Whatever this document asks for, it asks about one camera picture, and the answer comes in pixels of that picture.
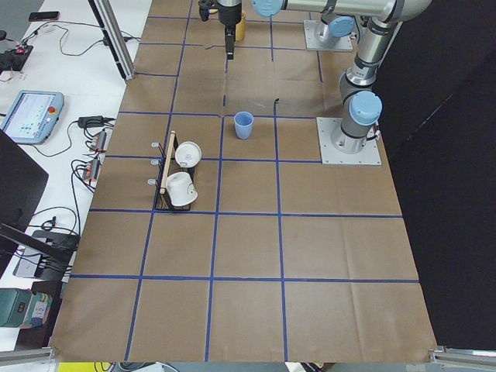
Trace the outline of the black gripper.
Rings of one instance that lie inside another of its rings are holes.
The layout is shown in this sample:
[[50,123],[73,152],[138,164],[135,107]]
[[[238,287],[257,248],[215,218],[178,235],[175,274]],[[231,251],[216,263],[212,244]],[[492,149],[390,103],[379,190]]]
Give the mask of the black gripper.
[[218,11],[219,21],[225,26],[226,59],[233,60],[236,42],[235,25],[241,21],[241,1],[200,0],[198,7],[202,22],[208,20],[211,9]]

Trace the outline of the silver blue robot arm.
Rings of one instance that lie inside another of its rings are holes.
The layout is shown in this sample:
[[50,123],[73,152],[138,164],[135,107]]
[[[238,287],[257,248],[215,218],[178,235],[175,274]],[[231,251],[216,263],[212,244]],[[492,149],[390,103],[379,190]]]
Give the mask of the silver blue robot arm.
[[326,13],[321,15],[320,23],[315,29],[316,39],[323,44],[335,43],[345,36],[349,36],[354,27],[351,16]]
[[339,79],[339,92],[344,106],[341,123],[332,130],[330,142],[342,153],[355,154],[364,149],[370,129],[377,125],[383,108],[380,98],[371,88],[376,81],[377,69],[391,44],[398,26],[422,14],[430,1],[252,1],[254,11],[262,17],[272,17],[281,11],[318,12],[321,22],[332,16],[350,16],[368,19],[364,31],[359,31],[359,42],[353,64]]

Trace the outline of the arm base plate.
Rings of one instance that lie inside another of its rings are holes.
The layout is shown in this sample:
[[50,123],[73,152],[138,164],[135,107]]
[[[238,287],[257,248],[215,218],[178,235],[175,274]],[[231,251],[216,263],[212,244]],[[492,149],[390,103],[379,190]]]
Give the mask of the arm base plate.
[[350,35],[334,36],[330,25],[318,20],[305,20],[305,45],[307,50],[324,50],[333,52],[351,52],[353,50]]
[[381,157],[372,129],[361,139],[348,137],[341,128],[341,118],[317,117],[317,133],[324,165],[380,166]]

